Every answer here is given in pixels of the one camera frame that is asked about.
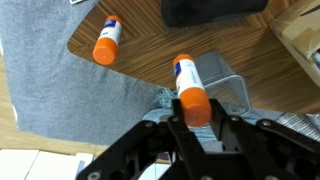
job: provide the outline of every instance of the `blue label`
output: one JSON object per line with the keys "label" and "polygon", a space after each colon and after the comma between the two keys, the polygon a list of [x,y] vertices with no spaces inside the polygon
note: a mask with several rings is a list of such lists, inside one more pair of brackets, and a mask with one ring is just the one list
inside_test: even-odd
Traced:
{"label": "blue label", "polygon": [[180,66],[180,62],[178,62],[174,67],[174,78],[177,78],[180,72],[181,72],[181,66]]}
{"label": "blue label", "polygon": [[115,27],[115,26],[116,26],[116,23],[117,23],[116,20],[108,20],[108,21],[104,24],[103,28],[106,28],[106,27]]}

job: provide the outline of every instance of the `wire basket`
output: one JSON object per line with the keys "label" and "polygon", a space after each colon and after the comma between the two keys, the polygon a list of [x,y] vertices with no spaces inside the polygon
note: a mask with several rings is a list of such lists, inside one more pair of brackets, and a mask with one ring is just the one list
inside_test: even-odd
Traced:
{"label": "wire basket", "polygon": [[217,99],[228,114],[241,116],[251,111],[244,78],[236,75],[219,53],[202,55],[195,65],[208,97]]}

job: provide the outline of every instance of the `glue stick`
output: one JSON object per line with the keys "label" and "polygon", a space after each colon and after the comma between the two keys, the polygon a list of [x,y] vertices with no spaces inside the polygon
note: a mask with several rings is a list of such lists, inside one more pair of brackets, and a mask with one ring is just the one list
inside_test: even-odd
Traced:
{"label": "glue stick", "polygon": [[116,58],[122,22],[117,16],[109,16],[93,49],[93,58],[102,65],[111,64]]}
{"label": "glue stick", "polygon": [[173,61],[178,98],[188,126],[204,126],[211,119],[211,106],[198,75],[194,60],[181,54]]}

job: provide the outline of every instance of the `gray cloth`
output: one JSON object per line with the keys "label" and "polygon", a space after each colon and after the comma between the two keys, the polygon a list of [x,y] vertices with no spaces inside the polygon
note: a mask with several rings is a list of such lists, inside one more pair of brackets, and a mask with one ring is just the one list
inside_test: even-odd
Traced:
{"label": "gray cloth", "polygon": [[155,85],[67,50],[72,33],[96,2],[0,1],[3,58],[20,130],[111,145],[155,108]]}

